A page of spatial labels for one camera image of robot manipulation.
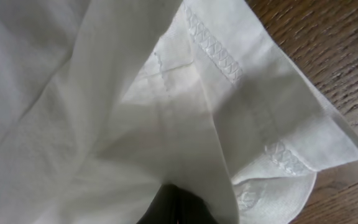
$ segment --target decorative stitching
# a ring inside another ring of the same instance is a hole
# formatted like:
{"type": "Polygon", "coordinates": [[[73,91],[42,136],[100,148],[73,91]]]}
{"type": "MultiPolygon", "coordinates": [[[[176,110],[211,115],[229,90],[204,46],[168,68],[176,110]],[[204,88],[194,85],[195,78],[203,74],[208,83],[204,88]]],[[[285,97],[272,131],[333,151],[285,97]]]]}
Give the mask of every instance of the decorative stitching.
{"type": "MultiPolygon", "coordinates": [[[[186,5],[185,13],[193,42],[208,55],[214,64],[222,71],[223,75],[236,86],[236,81],[238,81],[243,74],[238,62],[229,55],[222,44],[212,36],[208,28],[204,26],[197,15],[186,5]]],[[[259,125],[259,133],[262,141],[266,143],[265,153],[269,156],[270,160],[287,174],[301,175],[309,173],[309,168],[307,168],[291,150],[287,149],[284,143],[274,140],[275,143],[270,144],[272,138],[278,139],[277,132],[274,130],[275,123],[270,118],[271,114],[262,107],[260,102],[252,102],[251,100],[250,104],[256,120],[263,121],[263,125],[259,125]]]]}
{"type": "Polygon", "coordinates": [[[281,141],[265,146],[265,152],[270,160],[291,175],[303,175],[310,170],[281,141]]]}
{"type": "Polygon", "coordinates": [[[234,186],[239,210],[242,212],[246,212],[255,207],[262,198],[262,194],[266,188],[266,184],[255,185],[251,184],[251,182],[252,180],[248,180],[243,184],[234,186]]]}
{"type": "Polygon", "coordinates": [[[208,55],[218,66],[225,77],[232,83],[243,74],[239,64],[229,55],[222,44],[211,35],[204,24],[185,6],[186,18],[189,25],[190,35],[195,43],[208,55]]]}

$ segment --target white cloth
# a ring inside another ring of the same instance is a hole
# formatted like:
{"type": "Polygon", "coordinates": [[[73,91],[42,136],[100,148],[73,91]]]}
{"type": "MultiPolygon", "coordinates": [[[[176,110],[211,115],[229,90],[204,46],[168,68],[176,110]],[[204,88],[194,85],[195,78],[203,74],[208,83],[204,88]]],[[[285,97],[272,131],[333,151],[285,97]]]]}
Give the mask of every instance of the white cloth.
{"type": "Polygon", "coordinates": [[[222,224],[288,223],[358,160],[246,3],[180,3],[0,0],[1,224],[136,223],[164,182],[222,224]]]}

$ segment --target fabric fold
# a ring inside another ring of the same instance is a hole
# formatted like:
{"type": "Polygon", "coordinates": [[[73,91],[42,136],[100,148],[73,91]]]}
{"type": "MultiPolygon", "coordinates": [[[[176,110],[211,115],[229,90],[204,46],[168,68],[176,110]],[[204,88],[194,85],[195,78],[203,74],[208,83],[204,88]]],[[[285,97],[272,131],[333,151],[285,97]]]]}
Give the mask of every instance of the fabric fold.
{"type": "Polygon", "coordinates": [[[221,224],[288,223],[316,172],[358,160],[244,1],[180,4],[21,4],[45,30],[0,11],[0,224],[135,223],[161,184],[221,224]]]}

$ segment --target wooden table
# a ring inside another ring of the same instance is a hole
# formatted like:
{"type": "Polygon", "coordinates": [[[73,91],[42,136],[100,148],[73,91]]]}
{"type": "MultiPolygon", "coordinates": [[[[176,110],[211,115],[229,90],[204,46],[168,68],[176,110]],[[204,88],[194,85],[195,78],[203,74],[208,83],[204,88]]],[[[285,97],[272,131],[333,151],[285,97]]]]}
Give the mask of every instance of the wooden table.
{"type": "MultiPolygon", "coordinates": [[[[247,2],[358,134],[358,0],[247,2]]],[[[358,223],[358,162],[320,172],[306,207],[292,223],[358,223]]]]}

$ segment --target brown wooden surface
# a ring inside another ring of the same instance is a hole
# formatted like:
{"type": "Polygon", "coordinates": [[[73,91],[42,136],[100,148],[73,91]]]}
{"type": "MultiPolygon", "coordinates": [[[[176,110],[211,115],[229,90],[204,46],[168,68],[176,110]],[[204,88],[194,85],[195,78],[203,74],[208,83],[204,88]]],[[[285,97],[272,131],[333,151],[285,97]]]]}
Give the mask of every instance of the brown wooden surface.
{"type": "MultiPolygon", "coordinates": [[[[358,0],[247,2],[358,134],[358,0]]],[[[306,207],[292,223],[358,223],[358,162],[320,172],[306,207]]]]}

